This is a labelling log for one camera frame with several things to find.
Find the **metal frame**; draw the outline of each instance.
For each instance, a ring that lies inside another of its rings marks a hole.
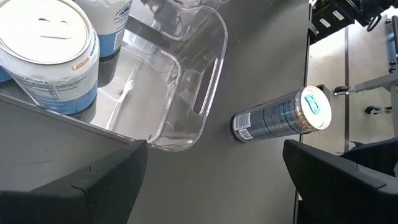
[[[398,17],[393,16],[391,20],[387,20],[386,23],[392,23],[392,27],[394,30],[394,43],[396,47],[396,60],[398,61]],[[375,78],[366,82],[362,82],[356,85],[351,85],[347,87],[347,90],[335,90],[335,96],[337,95],[348,95],[350,93],[359,93],[361,91],[374,90],[377,88],[385,88],[391,94],[391,106],[392,106],[392,123],[394,125],[394,135],[398,136],[398,93],[397,93],[397,85],[398,85],[398,70],[390,69],[392,73],[388,75],[384,75],[379,78]]]

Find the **blue cylindrical container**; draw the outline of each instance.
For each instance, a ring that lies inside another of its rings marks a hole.
[[[233,132],[242,142],[307,134],[325,129],[331,122],[331,108],[325,94],[308,86],[270,102],[238,113]]]
[[[84,10],[97,31],[100,43],[99,57],[116,56],[123,42],[132,0],[74,1]]]

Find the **wheel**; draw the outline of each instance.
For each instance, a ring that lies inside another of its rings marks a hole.
[[[362,146],[362,145],[363,145],[363,143],[357,142],[357,141],[350,141],[350,142],[354,143],[354,144],[355,144],[355,147],[358,147],[358,146]]]
[[[379,24],[380,21],[381,21],[381,15],[377,15],[377,16],[373,17],[371,19],[370,24],[368,25],[368,28],[366,28],[366,30],[368,32],[371,32]]]
[[[335,88],[335,96],[337,95],[345,95],[348,92],[348,87],[347,86],[338,86]]]
[[[365,108],[365,113],[370,114],[370,115],[375,115],[377,112],[380,110],[380,107],[378,106],[368,106]]]

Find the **can lid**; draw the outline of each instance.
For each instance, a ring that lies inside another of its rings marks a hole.
[[[305,87],[300,100],[303,114],[314,128],[323,130],[329,127],[331,122],[330,103],[318,87]]]
[[[72,1],[8,0],[0,5],[0,47],[28,62],[69,62],[89,46],[90,21]]]

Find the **cylindrical container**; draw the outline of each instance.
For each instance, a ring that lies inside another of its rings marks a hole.
[[[11,77],[8,75],[8,73],[2,67],[0,67],[0,82],[5,82],[10,79]]]
[[[0,3],[0,62],[41,107],[76,114],[94,101],[99,43],[69,0]]]
[[[100,57],[114,57],[123,42],[132,0],[74,0],[87,14],[101,44]]]
[[[242,142],[307,134],[329,127],[331,108],[325,94],[308,86],[238,113],[232,129]]]

